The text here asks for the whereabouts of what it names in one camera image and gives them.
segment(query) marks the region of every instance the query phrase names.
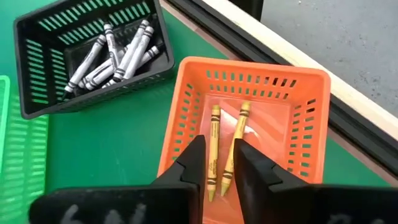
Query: wooden edge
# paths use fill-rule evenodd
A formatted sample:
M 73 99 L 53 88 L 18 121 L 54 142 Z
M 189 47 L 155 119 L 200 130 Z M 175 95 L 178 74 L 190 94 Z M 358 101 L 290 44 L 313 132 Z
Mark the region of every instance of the wooden edge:
M 292 65 L 296 67 L 317 68 L 327 72 L 331 78 L 331 92 L 337 98 L 398 141 L 398 119 L 394 115 L 355 90 L 351 85 L 344 82 L 324 66 L 228 0 L 202 1 Z
M 179 21 L 181 21 L 184 25 L 186 25 L 189 29 L 196 32 L 201 38 L 203 38 L 205 41 L 207 41 L 209 44 L 211 44 L 213 47 L 215 47 L 218 51 L 220 51 L 225 56 L 227 56 L 229 59 L 240 60 L 237 55 L 235 55 L 232 51 L 227 49 L 218 40 L 214 39 L 206 31 L 204 31 L 203 29 L 198 27 L 195 22 L 192 22 L 189 18 L 184 16 L 181 12 L 179 12 L 177 9 L 175 9 L 173 6 L 171 6 L 169 3 L 165 2 L 164 0 L 160 0 L 160 5 L 166 11 L 168 11 L 171 15 L 173 15 Z
M 334 130 L 328 128 L 328 137 L 332 138 L 337 144 L 339 144 L 343 149 L 349 152 L 352 156 L 357 158 L 362 162 L 367 168 L 377 174 L 384 181 L 389 183 L 393 187 L 398 186 L 398 180 L 390 174 L 388 171 L 384 170 L 379 164 L 370 159 L 367 155 L 363 154 L 356 147 L 354 147 L 349 141 L 344 137 L 336 133 Z
M 191 21 L 189 18 L 184 16 L 181 12 L 179 12 L 177 9 L 175 9 L 173 6 L 171 6 L 169 3 L 165 2 L 164 0 L 160 0 L 160 5 L 166 11 L 168 11 L 171 15 L 173 15 L 178 20 L 180 20 L 189 29 L 196 32 L 200 37 L 202 37 L 204 40 L 206 40 L 209 44 L 213 45 L 217 50 L 219 50 L 221 53 L 226 55 L 229 59 L 240 60 L 240 58 L 236 54 L 234 54 L 232 51 L 230 51 L 226 47 L 224 47 L 218 40 L 213 38 L 205 30 L 198 27 L 195 22 Z M 381 177 L 387 183 L 391 184 L 392 186 L 398 186 L 398 180 L 395 179 L 393 175 L 388 173 L 388 171 L 384 170 L 381 166 L 379 166 L 377 163 L 375 163 L 367 155 L 360 152 L 357 147 L 355 147 L 353 144 L 351 144 L 349 141 L 347 141 L 344 137 L 340 136 L 338 133 L 336 133 L 334 130 L 332 130 L 330 128 L 328 128 L 328 137 L 332 138 L 332 140 L 334 140 L 337 144 L 339 144 L 343 149 L 345 149 L 347 152 L 349 152 L 352 156 L 354 156 L 359 161 L 361 161 L 366 167 L 371 169 L 375 174 L 377 174 L 379 177 Z

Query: green mat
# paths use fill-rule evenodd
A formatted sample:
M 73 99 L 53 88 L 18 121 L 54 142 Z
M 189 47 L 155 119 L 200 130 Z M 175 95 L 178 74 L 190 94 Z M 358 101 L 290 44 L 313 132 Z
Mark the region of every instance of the green mat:
M 16 16 L 52 2 L 0 3 L 3 41 L 0 73 L 16 79 L 12 22 Z M 176 65 L 189 55 L 225 58 L 209 43 L 164 11 Z M 174 80 L 88 108 L 50 117 L 46 191 L 62 187 L 139 185 L 156 177 Z M 388 185 L 331 139 L 325 183 Z

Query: yellow crayon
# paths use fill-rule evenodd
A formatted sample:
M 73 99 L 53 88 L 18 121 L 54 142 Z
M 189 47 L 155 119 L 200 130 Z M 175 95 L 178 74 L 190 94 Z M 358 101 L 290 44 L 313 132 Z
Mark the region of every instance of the yellow crayon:
M 231 184 L 232 176 L 234 174 L 234 142 L 235 139 L 241 139 L 244 133 L 244 127 L 246 126 L 246 120 L 249 116 L 250 102 L 245 101 L 242 104 L 239 112 L 238 122 L 236 123 L 236 129 L 234 137 L 232 138 L 231 146 L 229 147 L 229 154 L 226 161 L 225 169 L 223 172 L 223 179 L 221 180 L 221 196 L 224 196 L 226 191 Z
M 217 180 L 217 158 L 218 158 L 218 139 L 220 136 L 220 106 L 214 105 L 211 110 L 211 128 L 210 128 L 210 153 L 209 166 L 207 169 L 207 191 L 209 201 L 213 201 L 216 192 Z

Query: crayon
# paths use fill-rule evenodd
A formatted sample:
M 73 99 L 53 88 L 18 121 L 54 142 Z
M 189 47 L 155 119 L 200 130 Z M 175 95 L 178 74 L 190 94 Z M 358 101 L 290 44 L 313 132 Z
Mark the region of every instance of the crayon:
M 90 52 L 86 55 L 83 62 L 76 69 L 75 73 L 72 75 L 68 84 L 65 86 L 65 92 L 62 96 L 62 99 L 65 99 L 69 94 L 72 93 L 73 89 L 77 86 L 80 80 L 83 78 L 86 73 L 88 67 L 93 63 L 94 58 L 99 54 L 102 46 L 106 42 L 106 37 L 104 35 L 100 35 L 93 46 L 91 47 Z
M 232 138 L 231 146 L 229 147 L 229 154 L 226 161 L 225 169 L 223 172 L 223 178 L 221 180 L 221 196 L 223 197 L 229 188 L 234 173 L 234 142 L 235 139 L 241 139 L 244 133 L 244 127 L 246 126 L 246 120 L 249 116 L 250 102 L 245 101 L 242 104 L 239 112 L 238 122 L 236 123 L 235 133 Z
M 118 52 L 118 57 L 123 57 L 123 55 L 126 53 L 127 48 L 130 45 L 127 44 L 127 46 L 125 46 L 122 50 L 120 50 Z M 112 64 L 111 59 L 107 59 L 104 63 L 102 63 L 100 66 L 96 67 L 92 72 L 90 72 L 88 75 L 86 75 L 84 78 L 81 79 L 81 81 L 79 82 L 79 87 L 80 88 L 85 88 L 85 85 L 95 76 L 97 76 L 98 74 L 100 74 L 103 70 L 105 70 L 106 68 L 108 68 L 110 65 Z
M 108 43 L 109 57 L 112 61 L 113 70 L 116 71 L 120 64 L 120 59 L 118 57 L 118 50 L 116 49 L 116 43 L 114 41 L 114 34 L 111 24 L 104 24 L 104 31 L 106 42 Z
M 152 28 L 151 26 L 147 26 L 145 28 L 145 32 L 141 37 L 141 42 L 139 43 L 134 54 L 132 55 L 130 64 L 127 67 L 126 72 L 123 76 L 123 80 L 127 80 L 134 76 L 136 70 L 138 69 L 139 63 L 141 62 L 141 58 L 145 53 L 145 49 L 148 47 L 148 43 L 153 33 L 154 33 L 154 28 Z
M 154 58 L 160 51 L 162 45 L 153 46 L 151 47 L 142 57 L 141 62 L 138 67 L 143 66 L 147 63 L 150 59 Z M 112 66 L 108 65 L 104 70 L 97 73 L 89 82 L 86 83 L 85 88 L 88 90 L 92 90 L 97 87 L 100 83 L 106 80 L 113 74 Z
M 212 202 L 216 192 L 217 180 L 217 158 L 218 158 L 218 139 L 220 136 L 220 106 L 214 105 L 211 110 L 211 127 L 210 127 L 210 153 L 209 166 L 207 169 L 207 191 L 209 193 L 209 201 Z
M 149 25 L 149 21 L 147 19 L 143 19 L 141 24 L 138 27 L 136 34 L 134 35 L 134 37 L 131 40 L 130 47 L 128 48 L 127 52 L 124 54 L 124 57 L 122 58 L 118 68 L 116 69 L 116 71 L 113 75 L 113 79 L 107 83 L 107 86 L 113 85 L 122 80 L 124 73 L 126 72 L 127 66 L 129 66 L 132 55 L 136 51 L 136 49 L 141 41 L 141 37 L 145 31 L 145 28 L 148 25 Z

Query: orange basket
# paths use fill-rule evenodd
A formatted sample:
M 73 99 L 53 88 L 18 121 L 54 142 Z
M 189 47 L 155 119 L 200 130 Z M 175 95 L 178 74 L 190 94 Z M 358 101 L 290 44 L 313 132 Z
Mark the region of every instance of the orange basket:
M 329 114 L 330 78 L 321 70 L 201 57 L 185 58 L 178 70 L 158 175 L 198 134 L 210 140 L 211 107 L 221 107 L 217 189 L 205 190 L 204 223 L 243 223 L 234 181 L 220 196 L 239 110 L 251 110 L 244 137 L 249 144 L 309 183 L 321 183 Z

